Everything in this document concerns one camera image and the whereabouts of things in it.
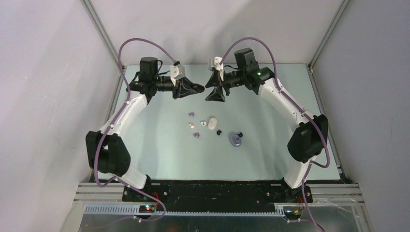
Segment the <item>white earbud charging case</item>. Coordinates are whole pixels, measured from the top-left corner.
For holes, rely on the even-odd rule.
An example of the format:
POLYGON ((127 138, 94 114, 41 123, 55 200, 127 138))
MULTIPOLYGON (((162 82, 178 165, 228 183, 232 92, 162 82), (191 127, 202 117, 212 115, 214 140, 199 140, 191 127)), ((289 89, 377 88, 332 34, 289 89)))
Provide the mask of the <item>white earbud charging case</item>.
POLYGON ((217 119, 215 117, 212 117, 209 119, 207 127, 210 130, 214 130, 217 127, 217 123, 218 123, 217 119))

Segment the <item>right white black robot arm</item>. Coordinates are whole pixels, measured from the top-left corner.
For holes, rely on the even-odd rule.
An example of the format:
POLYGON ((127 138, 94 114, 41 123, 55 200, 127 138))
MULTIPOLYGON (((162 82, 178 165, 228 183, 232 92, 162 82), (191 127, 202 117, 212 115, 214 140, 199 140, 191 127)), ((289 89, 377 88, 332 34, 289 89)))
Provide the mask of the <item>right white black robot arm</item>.
POLYGON ((281 189, 282 198, 294 202, 301 195, 300 186, 307 173, 322 151, 329 155, 327 147, 328 119, 325 115, 315 115, 301 106, 276 77, 275 69, 260 67, 252 49, 240 49, 234 53, 237 67, 232 72, 225 71, 222 57, 209 60, 212 72, 206 88, 212 92, 206 101, 224 102, 230 89, 245 86, 266 100, 286 120, 293 132, 287 149, 292 157, 281 189))

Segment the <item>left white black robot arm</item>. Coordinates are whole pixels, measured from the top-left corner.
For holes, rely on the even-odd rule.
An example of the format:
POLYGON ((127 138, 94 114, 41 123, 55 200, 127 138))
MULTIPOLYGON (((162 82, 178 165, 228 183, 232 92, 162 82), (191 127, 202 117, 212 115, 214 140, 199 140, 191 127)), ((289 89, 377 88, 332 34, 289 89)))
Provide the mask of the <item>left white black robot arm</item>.
POLYGON ((139 71, 127 83, 122 106, 98 131, 89 131, 86 135, 90 168, 110 175, 111 180, 135 187, 134 195, 141 201, 151 199, 153 188, 146 184, 148 175, 132 165, 123 136, 158 91, 171 92, 173 99, 179 99, 202 93, 205 89, 186 77, 185 68, 179 62, 171 65, 169 75, 160 72, 161 67, 162 61, 155 57, 141 58, 139 71))

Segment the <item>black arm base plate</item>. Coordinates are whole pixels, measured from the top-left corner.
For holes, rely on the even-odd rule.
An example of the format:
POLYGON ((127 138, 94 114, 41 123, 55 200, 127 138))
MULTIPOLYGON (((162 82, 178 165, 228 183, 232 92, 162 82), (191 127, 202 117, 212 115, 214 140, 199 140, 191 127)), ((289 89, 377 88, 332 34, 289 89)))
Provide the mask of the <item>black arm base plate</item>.
POLYGON ((290 188, 281 180, 221 181, 221 180, 159 180, 152 179, 140 189, 142 192, 166 202, 171 197, 253 197, 272 203, 313 202, 310 187, 290 188))

